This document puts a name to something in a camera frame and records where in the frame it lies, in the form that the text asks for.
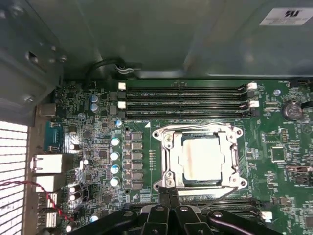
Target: screw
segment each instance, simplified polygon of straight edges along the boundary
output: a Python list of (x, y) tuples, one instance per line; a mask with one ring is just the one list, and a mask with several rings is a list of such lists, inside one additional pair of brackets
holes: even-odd
[(66, 60), (67, 60), (67, 56), (66, 56), (66, 55), (62, 55), (62, 56), (59, 58), (59, 61), (60, 61), (61, 63), (64, 63)]
[(281, 93), (282, 93), (282, 91), (280, 89), (276, 89), (273, 92), (274, 96), (279, 96)]
[(163, 207), (157, 207), (156, 210), (157, 210), (158, 212), (160, 212), (160, 211), (162, 212), (162, 211), (164, 210), (164, 208), (163, 208)]
[(172, 179), (168, 179), (168, 180), (166, 180), (165, 183), (167, 186), (171, 186), (171, 185), (173, 185), (174, 181)]
[(188, 209), (188, 207), (181, 207), (180, 210), (183, 212), (187, 212), (189, 209)]
[(128, 211), (125, 214), (123, 214), (124, 217), (130, 217), (132, 215), (133, 215), (133, 213), (131, 211)]
[(173, 136), (172, 135), (166, 135), (165, 136), (165, 141), (170, 142), (173, 140)]
[(223, 214), (220, 213), (219, 211), (214, 212), (213, 215), (217, 218), (221, 218), (223, 216)]
[(151, 234), (157, 235), (158, 234), (158, 230), (157, 229), (152, 229)]

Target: chip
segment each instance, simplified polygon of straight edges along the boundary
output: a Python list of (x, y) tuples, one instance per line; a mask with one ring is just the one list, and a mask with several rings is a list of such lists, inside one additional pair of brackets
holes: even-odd
[(133, 170), (142, 170), (142, 163), (132, 163)]
[(117, 101), (117, 92), (110, 92), (110, 101)]
[(76, 126), (69, 126), (68, 131), (70, 134), (76, 134), (77, 128)]
[(99, 151), (99, 157), (106, 157), (107, 156), (107, 151), (106, 150), (100, 150)]
[(133, 190), (142, 190), (142, 183), (133, 183)]
[(85, 152), (85, 156), (86, 156), (86, 157), (90, 157), (90, 156), (91, 156), (91, 152), (90, 152), (90, 151), (86, 151), (86, 152)]
[(126, 144), (126, 145), (125, 145), (125, 150), (131, 150), (131, 149), (132, 149), (132, 147), (131, 147), (130, 144)]
[(132, 185), (131, 184), (125, 184), (125, 189), (131, 189)]
[(83, 133), (83, 137), (84, 137), (84, 138), (90, 138), (90, 137), (91, 137), (91, 131), (85, 131), (85, 132)]
[(132, 165), (130, 164), (125, 164), (125, 169), (131, 169), (132, 168)]
[(132, 180), (142, 180), (142, 173), (133, 172)]
[(117, 106), (116, 105), (111, 105), (109, 107), (109, 114), (110, 115), (117, 115)]
[(125, 99), (126, 98), (126, 93), (125, 92), (118, 92), (117, 93), (117, 97), (119, 99)]
[(141, 139), (142, 139), (142, 134), (141, 133), (132, 133), (132, 140), (139, 141)]
[(132, 158), (132, 156), (131, 156), (130, 153), (126, 153), (126, 154), (124, 154), (124, 158), (125, 158), (126, 160), (129, 160), (129, 159)]
[(306, 228), (313, 228), (313, 216), (305, 217), (305, 227)]
[(132, 149), (134, 149), (134, 150), (142, 149), (142, 144), (141, 143), (132, 143)]
[(86, 175), (86, 180), (92, 180), (92, 175)]
[(109, 128), (113, 129), (114, 127), (115, 127), (115, 122), (114, 121), (109, 122)]
[(132, 159), (133, 160), (141, 160), (142, 159), (142, 153), (140, 153), (140, 152), (132, 152)]
[(111, 195), (109, 195), (109, 194), (102, 195), (102, 201), (103, 202), (110, 202), (111, 201)]
[(272, 147), (272, 162), (279, 163), (285, 161), (285, 151), (284, 147)]
[(101, 211), (101, 217), (105, 217), (107, 215), (109, 215), (109, 210), (102, 210)]

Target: white label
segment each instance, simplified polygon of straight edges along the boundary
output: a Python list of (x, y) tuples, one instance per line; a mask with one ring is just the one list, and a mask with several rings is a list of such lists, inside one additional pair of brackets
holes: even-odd
[(303, 25), (313, 16), (313, 8), (273, 8), (260, 25)]

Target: ram slot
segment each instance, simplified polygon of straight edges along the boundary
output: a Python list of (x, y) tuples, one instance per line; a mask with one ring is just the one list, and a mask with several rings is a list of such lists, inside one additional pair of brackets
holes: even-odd
[(127, 89), (131, 93), (168, 93), (168, 92), (224, 92), (224, 93), (238, 93), (238, 87), (130, 87)]
[(128, 96), (126, 101), (127, 102), (187, 102), (187, 101), (232, 101), (232, 102), (240, 102), (246, 100), (245, 98), (242, 99), (241, 96), (223, 96), (223, 95), (168, 95), (168, 96), (159, 96), (159, 95), (143, 95), (143, 96)]
[(128, 114), (124, 117), (125, 120), (197, 120), (208, 118), (247, 118), (250, 115), (247, 112), (243, 113), (218, 113), (218, 114)]
[(186, 111), (186, 110), (195, 110), (195, 111), (236, 111), (239, 110), (240, 107), (237, 104), (198, 104), (198, 105), (176, 105), (176, 104), (167, 104), (167, 105), (128, 105), (127, 111), (134, 111), (134, 112), (140, 112), (140, 111), (147, 111), (147, 112), (154, 112), (154, 111)]

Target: integrated circuit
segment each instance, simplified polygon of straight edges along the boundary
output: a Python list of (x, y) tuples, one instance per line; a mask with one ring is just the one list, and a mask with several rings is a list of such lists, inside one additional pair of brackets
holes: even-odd
[(132, 173), (132, 180), (142, 180), (142, 173), (133, 172)]
[(133, 170), (142, 170), (142, 163), (132, 163)]
[(69, 132), (70, 134), (76, 134), (76, 133), (77, 133), (77, 128), (76, 128), (76, 126), (69, 126), (68, 132)]
[(141, 160), (142, 159), (142, 153), (141, 152), (132, 152), (132, 159), (133, 160)]
[(313, 228), (313, 216), (305, 217), (305, 227), (308, 229)]
[(132, 140), (139, 141), (141, 139), (142, 139), (142, 134), (141, 133), (132, 133)]
[(272, 162), (273, 163), (279, 163), (279, 162), (285, 161), (284, 147), (272, 147), (271, 153), (272, 153)]
[(102, 195), (102, 201), (103, 202), (110, 202), (111, 201), (111, 195), (109, 195), (109, 194)]
[(134, 182), (134, 183), (132, 184), (132, 189), (133, 189), (133, 190), (142, 190), (142, 183)]
[(90, 138), (91, 137), (91, 131), (84, 131), (83, 137), (84, 138)]
[(100, 150), (99, 151), (99, 157), (100, 158), (103, 158), (103, 157), (106, 157), (107, 156), (107, 151), (106, 150)]
[(141, 143), (132, 143), (132, 149), (133, 150), (140, 150), (140, 149), (142, 149), (142, 144)]
[(132, 158), (131, 153), (130, 153), (130, 152), (125, 153), (125, 154), (124, 154), (124, 158), (125, 158), (126, 160), (130, 160), (130, 159)]

